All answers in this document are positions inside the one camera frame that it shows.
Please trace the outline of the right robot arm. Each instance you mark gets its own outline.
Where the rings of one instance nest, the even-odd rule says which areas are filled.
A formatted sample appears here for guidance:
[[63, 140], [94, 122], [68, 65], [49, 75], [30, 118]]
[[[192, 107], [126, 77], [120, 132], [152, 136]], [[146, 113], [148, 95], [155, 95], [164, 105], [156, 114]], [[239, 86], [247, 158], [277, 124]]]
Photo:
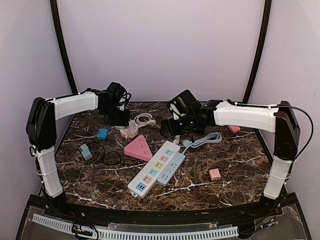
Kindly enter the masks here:
[[212, 99], [204, 104], [196, 100], [190, 105], [173, 100], [168, 108], [173, 118], [160, 124], [160, 134], [164, 137], [187, 135], [208, 126], [239, 126], [273, 133], [273, 161], [263, 191], [265, 198], [255, 205], [255, 213], [266, 217], [274, 210], [273, 200], [280, 195], [294, 161], [301, 154], [298, 149], [301, 131], [294, 114], [296, 107], [288, 101], [257, 105]]

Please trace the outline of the blue power strip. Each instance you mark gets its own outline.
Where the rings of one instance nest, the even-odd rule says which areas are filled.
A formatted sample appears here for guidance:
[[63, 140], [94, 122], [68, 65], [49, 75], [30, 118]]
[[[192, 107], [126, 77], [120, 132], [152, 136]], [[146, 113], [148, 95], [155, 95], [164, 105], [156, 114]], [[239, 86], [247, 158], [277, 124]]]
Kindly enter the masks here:
[[169, 164], [165, 167], [162, 174], [157, 178], [157, 183], [161, 186], [167, 186], [174, 174], [184, 162], [186, 156], [182, 153], [177, 153]]

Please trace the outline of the pink white round socket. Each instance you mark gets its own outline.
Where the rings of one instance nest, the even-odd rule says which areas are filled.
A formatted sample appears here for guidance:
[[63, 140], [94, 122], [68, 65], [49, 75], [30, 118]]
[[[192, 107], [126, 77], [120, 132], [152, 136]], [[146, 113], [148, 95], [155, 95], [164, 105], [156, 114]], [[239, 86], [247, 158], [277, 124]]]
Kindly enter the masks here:
[[120, 135], [125, 139], [133, 139], [137, 136], [139, 128], [137, 126], [124, 127], [119, 130]]

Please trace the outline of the salmon pink charger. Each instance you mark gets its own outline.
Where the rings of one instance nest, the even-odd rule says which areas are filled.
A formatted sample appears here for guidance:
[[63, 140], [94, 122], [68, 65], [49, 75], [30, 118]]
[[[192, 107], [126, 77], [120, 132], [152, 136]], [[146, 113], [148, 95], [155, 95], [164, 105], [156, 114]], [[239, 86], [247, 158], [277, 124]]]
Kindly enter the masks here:
[[221, 178], [220, 170], [215, 168], [209, 171], [209, 176], [211, 181], [219, 180]]

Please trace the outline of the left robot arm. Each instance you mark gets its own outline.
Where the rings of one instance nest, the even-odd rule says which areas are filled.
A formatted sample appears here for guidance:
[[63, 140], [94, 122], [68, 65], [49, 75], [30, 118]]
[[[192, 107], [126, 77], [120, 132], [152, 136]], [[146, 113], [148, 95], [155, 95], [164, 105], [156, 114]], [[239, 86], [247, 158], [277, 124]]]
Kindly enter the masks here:
[[130, 111], [126, 109], [131, 95], [126, 90], [96, 90], [59, 98], [37, 97], [33, 100], [26, 124], [30, 154], [35, 158], [36, 172], [45, 193], [52, 198], [64, 195], [55, 160], [56, 122], [62, 118], [98, 110], [111, 125], [126, 127]]

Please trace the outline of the white multicolour power strip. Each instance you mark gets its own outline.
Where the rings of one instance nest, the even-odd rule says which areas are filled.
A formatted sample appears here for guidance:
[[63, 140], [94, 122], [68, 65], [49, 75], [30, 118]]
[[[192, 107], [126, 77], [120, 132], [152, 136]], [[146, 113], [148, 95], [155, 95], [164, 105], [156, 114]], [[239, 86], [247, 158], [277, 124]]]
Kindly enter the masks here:
[[171, 141], [166, 141], [149, 162], [127, 185], [133, 197], [144, 198], [156, 184], [158, 177], [163, 173], [181, 147]]

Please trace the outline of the pink triangular power hub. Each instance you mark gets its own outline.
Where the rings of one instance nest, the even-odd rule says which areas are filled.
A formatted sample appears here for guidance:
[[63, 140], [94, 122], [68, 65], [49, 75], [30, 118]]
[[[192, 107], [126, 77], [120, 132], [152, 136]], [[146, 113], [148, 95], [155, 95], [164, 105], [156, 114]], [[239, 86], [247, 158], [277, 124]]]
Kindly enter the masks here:
[[137, 136], [132, 142], [126, 145], [123, 152], [126, 156], [145, 162], [148, 162], [153, 157], [146, 138], [143, 135]]

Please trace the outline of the pink plug adapter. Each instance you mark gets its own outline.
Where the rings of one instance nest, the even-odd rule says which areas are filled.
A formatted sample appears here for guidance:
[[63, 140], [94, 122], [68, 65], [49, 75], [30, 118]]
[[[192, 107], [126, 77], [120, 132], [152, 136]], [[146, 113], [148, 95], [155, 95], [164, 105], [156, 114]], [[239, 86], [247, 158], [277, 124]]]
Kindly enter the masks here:
[[235, 125], [229, 125], [228, 129], [232, 132], [232, 133], [238, 133], [241, 131], [241, 128], [239, 126], [235, 126]]

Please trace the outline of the blue plug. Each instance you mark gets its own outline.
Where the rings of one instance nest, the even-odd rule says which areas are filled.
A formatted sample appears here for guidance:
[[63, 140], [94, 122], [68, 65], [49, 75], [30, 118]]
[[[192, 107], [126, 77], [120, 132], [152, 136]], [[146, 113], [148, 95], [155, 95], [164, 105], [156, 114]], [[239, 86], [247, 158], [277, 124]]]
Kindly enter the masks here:
[[109, 130], [107, 128], [100, 128], [96, 135], [98, 140], [106, 140], [108, 138]]

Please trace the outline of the green USB charger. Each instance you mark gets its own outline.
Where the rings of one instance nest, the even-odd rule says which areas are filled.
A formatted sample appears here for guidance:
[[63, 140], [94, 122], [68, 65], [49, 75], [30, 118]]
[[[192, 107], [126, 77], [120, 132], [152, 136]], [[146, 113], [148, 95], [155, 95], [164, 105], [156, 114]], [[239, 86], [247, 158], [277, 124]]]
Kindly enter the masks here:
[[88, 149], [89, 149], [89, 147], [88, 147], [86, 144], [82, 144], [82, 145], [80, 145], [80, 146], [78, 147], [78, 150], [79, 150], [80, 152], [86, 151], [86, 150], [88, 150]]

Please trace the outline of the grey-blue charger cube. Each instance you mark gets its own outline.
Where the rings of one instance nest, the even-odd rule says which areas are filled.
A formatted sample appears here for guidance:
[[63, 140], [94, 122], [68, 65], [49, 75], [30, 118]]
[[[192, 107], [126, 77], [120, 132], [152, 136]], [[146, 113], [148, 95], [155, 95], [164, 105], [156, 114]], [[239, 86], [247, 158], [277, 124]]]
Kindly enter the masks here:
[[81, 152], [81, 155], [83, 156], [85, 161], [88, 161], [93, 157], [92, 153], [90, 152], [90, 150], [88, 148], [83, 150]]

